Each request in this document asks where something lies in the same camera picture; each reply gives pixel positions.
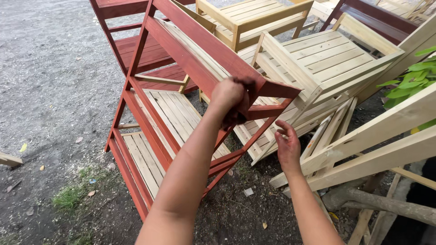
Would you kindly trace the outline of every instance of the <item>wooden chair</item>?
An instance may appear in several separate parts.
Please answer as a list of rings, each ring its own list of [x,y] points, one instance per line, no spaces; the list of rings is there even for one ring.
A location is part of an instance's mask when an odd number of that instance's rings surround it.
[[[296,28],[293,38],[297,38],[313,0],[289,7],[275,0],[246,0],[221,9],[207,0],[196,2],[197,13],[217,24],[216,37],[238,52],[256,44],[263,31],[275,36]]]
[[[344,26],[350,34],[377,49],[384,57],[376,59],[369,55],[337,31],[339,26]],[[354,96],[356,88],[370,82],[403,53],[352,16],[342,14],[332,30],[283,44],[264,33],[252,65],[255,68],[260,66],[271,79],[302,89],[299,97],[279,117],[298,128],[305,126],[313,115],[327,117],[332,108]],[[276,151],[274,131],[267,129],[265,135],[270,135],[268,143],[252,165]]]
[[[315,8],[322,7],[320,3],[315,4]],[[400,44],[418,28],[417,24],[364,1],[340,0],[320,31],[325,31],[329,24],[334,23],[333,19],[337,20],[343,13],[351,15],[395,45]]]
[[[209,177],[216,177],[207,186],[204,195],[300,92],[295,87],[261,76],[171,0],[153,0],[148,4],[149,11],[142,23],[140,38],[105,148],[106,151],[112,151],[142,220],[148,214],[173,158],[201,118],[183,94],[141,88],[138,81],[140,76],[135,74],[149,34],[155,37],[190,78],[197,81],[198,87],[207,96],[227,76],[249,76],[255,79],[255,86],[249,91],[251,107],[246,115],[249,120],[270,117],[244,147],[232,153],[222,144],[232,129],[219,132],[209,171]],[[156,10],[160,10],[176,26],[154,18]],[[287,99],[278,103],[271,97]],[[119,123],[126,106],[137,124]],[[120,132],[135,127],[139,127],[140,131],[126,134]]]
[[[108,39],[109,45],[112,48],[122,72],[124,75],[126,75],[130,67],[132,55],[135,51],[136,43],[139,40],[139,35],[114,40],[112,33],[140,28],[142,22],[109,28],[106,24],[106,20],[131,14],[145,13],[148,0],[89,0],[89,2],[94,9],[95,15],[102,26],[102,29]],[[176,1],[174,2],[185,12],[199,21],[206,29],[212,32],[215,30],[214,24],[204,20],[195,12],[182,5],[192,4],[195,3],[195,1],[180,0],[182,4]],[[142,73],[156,68],[161,68],[162,66],[170,65],[172,63],[174,63],[174,60],[171,58],[171,56],[162,48],[162,46],[153,38],[153,36],[149,35],[136,72]],[[171,65],[169,67],[164,67],[157,71],[149,72],[143,75],[157,79],[167,79],[167,83],[155,83],[153,79],[146,79],[142,77],[141,86],[143,88],[170,91],[178,90],[182,93],[187,93],[198,89],[196,84],[186,76],[186,73],[178,65]]]
[[[375,5],[420,25],[430,18],[424,12],[434,2],[435,0],[421,0],[412,4],[406,0],[377,0]]]

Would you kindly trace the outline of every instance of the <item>chair backrest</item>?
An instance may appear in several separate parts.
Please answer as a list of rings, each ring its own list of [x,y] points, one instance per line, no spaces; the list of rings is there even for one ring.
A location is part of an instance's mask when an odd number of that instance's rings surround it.
[[[330,22],[343,13],[353,16],[395,45],[418,28],[417,24],[378,6],[361,0],[340,0],[320,31],[325,31]]]

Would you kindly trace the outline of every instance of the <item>stacked furniture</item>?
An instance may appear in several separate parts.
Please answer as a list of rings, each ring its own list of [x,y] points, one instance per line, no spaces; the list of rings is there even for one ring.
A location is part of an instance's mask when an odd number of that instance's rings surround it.
[[[157,10],[173,24],[156,19],[154,14]],[[246,115],[249,120],[268,119],[241,149],[234,152],[230,152],[223,144],[232,128],[227,132],[219,132],[209,171],[209,177],[215,178],[206,187],[204,195],[300,92],[300,89],[291,85],[263,77],[211,34],[210,30],[182,10],[179,4],[171,0],[149,0],[105,148],[106,151],[112,151],[143,220],[173,158],[201,119],[183,94],[141,87],[138,79],[142,77],[137,75],[137,71],[149,35],[196,81],[206,96],[210,96],[214,86],[230,75],[249,76],[255,80],[255,88],[249,91],[251,107]],[[160,79],[161,82],[167,82],[164,78]],[[280,103],[273,99],[276,97],[286,99]],[[136,125],[120,124],[126,106],[137,121]],[[121,132],[134,127],[139,127],[140,131]]]

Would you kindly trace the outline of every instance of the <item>stained hand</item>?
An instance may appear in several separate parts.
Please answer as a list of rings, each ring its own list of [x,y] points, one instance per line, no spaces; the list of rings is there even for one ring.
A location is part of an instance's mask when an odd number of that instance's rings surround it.
[[[300,141],[294,128],[287,122],[277,120],[276,125],[282,129],[278,129],[274,134],[279,149],[277,155],[279,157],[282,170],[287,177],[295,175],[303,175],[300,166]]]

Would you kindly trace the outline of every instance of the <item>dry leaf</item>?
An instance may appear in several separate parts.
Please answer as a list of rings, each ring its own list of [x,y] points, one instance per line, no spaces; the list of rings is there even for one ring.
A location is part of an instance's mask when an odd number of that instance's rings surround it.
[[[26,211],[27,216],[31,216],[33,215],[33,207],[30,207],[27,211]]]
[[[23,151],[25,151],[25,150],[26,150],[26,148],[27,148],[27,143],[24,143],[24,144],[23,144],[23,146],[21,147],[21,150],[20,150],[20,152],[23,152]]]

